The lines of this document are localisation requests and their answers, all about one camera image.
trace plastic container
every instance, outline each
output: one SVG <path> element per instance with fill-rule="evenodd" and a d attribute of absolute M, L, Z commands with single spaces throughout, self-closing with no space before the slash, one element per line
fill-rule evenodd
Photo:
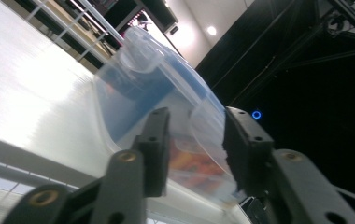
<path fill-rule="evenodd" d="M 94 83 L 108 136 L 120 149 L 130 148 L 150 111 L 166 106 L 169 179 L 219 205 L 236 204 L 221 147 L 224 107 L 184 59 L 134 27 Z"/>

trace screw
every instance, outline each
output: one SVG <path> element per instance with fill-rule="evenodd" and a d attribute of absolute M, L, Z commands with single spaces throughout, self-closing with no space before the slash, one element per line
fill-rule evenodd
<path fill-rule="evenodd" d="M 45 206 L 52 203 L 58 198 L 58 191 L 54 189 L 48 189 L 38 192 L 29 199 L 29 204 L 32 206 Z"/>
<path fill-rule="evenodd" d="M 119 160 L 120 161 L 134 161 L 136 159 L 136 155 L 132 152 L 125 152 L 120 154 Z"/>
<path fill-rule="evenodd" d="M 300 161 L 302 158 L 299 155 L 287 152 L 287 153 L 283 153 L 282 157 L 284 157 L 285 159 L 289 160 L 289 161 Z"/>

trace ceiling light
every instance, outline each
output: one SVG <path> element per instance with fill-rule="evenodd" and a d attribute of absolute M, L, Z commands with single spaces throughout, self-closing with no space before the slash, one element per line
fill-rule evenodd
<path fill-rule="evenodd" d="M 215 34 L 216 34 L 216 28 L 213 27 L 213 26 L 209 26 L 209 27 L 207 27 L 207 32 L 208 32 L 210 35 L 215 35 Z"/>

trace ceiling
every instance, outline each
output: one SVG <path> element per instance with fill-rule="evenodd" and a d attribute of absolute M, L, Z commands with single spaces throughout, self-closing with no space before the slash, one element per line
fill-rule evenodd
<path fill-rule="evenodd" d="M 209 43 L 214 46 L 254 0 L 186 0 L 192 15 L 203 29 Z M 207 27 L 217 32 L 209 35 Z"/>
<path fill-rule="evenodd" d="M 196 70 L 224 105 L 261 110 L 276 148 L 355 192 L 355 29 L 327 33 L 317 2 L 256 0 Z"/>

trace blue light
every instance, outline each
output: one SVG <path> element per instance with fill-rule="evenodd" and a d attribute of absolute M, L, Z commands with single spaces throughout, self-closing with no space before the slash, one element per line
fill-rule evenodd
<path fill-rule="evenodd" d="M 253 117 L 254 119 L 260 119 L 260 118 L 262 117 L 262 112 L 260 112 L 259 110 L 255 110 L 255 111 L 253 111 L 253 113 L 252 113 L 252 117 Z"/>

